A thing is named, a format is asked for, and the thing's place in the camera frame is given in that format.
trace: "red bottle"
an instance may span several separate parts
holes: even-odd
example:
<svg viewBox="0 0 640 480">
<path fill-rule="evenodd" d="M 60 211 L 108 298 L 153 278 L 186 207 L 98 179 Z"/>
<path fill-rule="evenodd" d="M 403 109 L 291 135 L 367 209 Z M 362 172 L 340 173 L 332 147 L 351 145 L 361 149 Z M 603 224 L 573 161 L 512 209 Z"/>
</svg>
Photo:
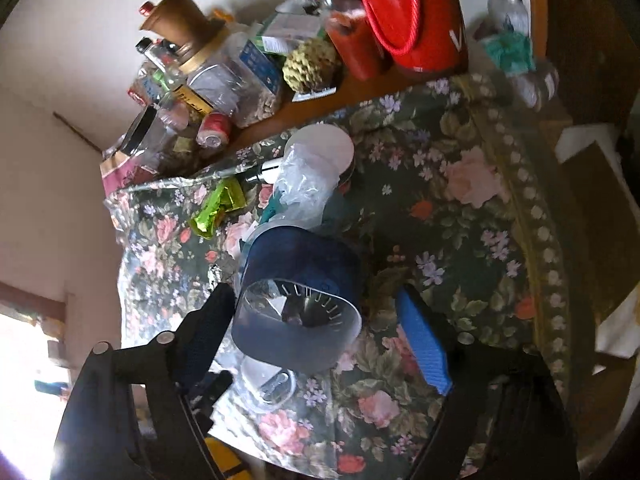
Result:
<svg viewBox="0 0 640 480">
<path fill-rule="evenodd" d="M 376 41 L 358 0 L 321 0 L 324 30 L 349 72 L 365 81 L 385 71 L 385 51 Z"/>
<path fill-rule="evenodd" d="M 402 68 L 430 75 L 468 67 L 459 0 L 362 0 L 376 37 Z"/>
</svg>

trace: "red rope handle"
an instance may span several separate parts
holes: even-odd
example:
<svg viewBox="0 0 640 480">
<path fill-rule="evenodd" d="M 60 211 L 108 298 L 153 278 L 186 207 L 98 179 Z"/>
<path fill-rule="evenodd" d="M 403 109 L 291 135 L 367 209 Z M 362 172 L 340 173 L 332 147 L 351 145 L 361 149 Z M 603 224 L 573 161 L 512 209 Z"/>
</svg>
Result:
<svg viewBox="0 0 640 480">
<path fill-rule="evenodd" d="M 420 3 L 420 0 L 411 0 L 411 27 L 409 29 L 409 38 L 404 46 L 399 48 L 386 40 L 385 35 L 382 30 L 380 30 L 380 24 L 376 20 L 369 2 L 367 0 L 362 0 L 362 5 L 367 13 L 373 33 L 376 35 L 376 38 L 378 38 L 382 47 L 384 47 L 384 49 L 392 56 L 404 56 L 404 54 L 408 54 L 415 46 L 416 41 L 418 41 L 418 28 L 420 27 Z"/>
</svg>

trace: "red lid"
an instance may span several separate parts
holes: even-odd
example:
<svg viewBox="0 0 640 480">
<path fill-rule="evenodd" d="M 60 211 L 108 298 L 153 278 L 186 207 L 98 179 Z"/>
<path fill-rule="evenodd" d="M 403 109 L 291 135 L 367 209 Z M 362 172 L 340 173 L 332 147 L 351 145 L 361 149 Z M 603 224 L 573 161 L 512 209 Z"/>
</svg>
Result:
<svg viewBox="0 0 640 480">
<path fill-rule="evenodd" d="M 151 14 L 151 11 L 154 10 L 156 6 L 151 2 L 145 2 L 138 9 L 138 12 L 145 17 L 148 17 Z"/>
</svg>

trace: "white wall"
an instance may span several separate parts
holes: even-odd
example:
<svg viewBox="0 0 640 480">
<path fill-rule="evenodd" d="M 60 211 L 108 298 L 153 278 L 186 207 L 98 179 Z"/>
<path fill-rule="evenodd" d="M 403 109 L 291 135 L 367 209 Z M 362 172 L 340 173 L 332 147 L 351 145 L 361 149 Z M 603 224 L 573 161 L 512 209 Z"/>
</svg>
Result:
<svg viewBox="0 0 640 480">
<path fill-rule="evenodd" d="M 100 155 L 49 113 L 0 88 L 0 281 L 67 301 L 79 367 L 100 340 L 120 345 L 122 251 L 102 204 Z"/>
<path fill-rule="evenodd" d="M 134 46 L 144 1 L 20 0 L 0 29 L 0 81 L 109 146 L 138 111 L 126 91 L 141 62 Z M 252 20 L 279 0 L 195 1 Z M 486 0 L 461 2 L 466 23 L 486 9 Z"/>
</svg>

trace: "green wrapper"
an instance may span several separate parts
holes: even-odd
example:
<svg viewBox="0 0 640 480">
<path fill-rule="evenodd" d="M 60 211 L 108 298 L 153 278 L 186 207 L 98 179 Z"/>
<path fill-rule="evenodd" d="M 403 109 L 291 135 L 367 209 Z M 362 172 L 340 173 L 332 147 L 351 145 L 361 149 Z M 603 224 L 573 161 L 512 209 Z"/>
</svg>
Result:
<svg viewBox="0 0 640 480">
<path fill-rule="evenodd" d="M 234 177 L 225 178 L 204 201 L 200 212 L 189 220 L 189 225 L 198 236 L 209 240 L 226 213 L 245 205 L 246 200 L 239 182 Z"/>
</svg>

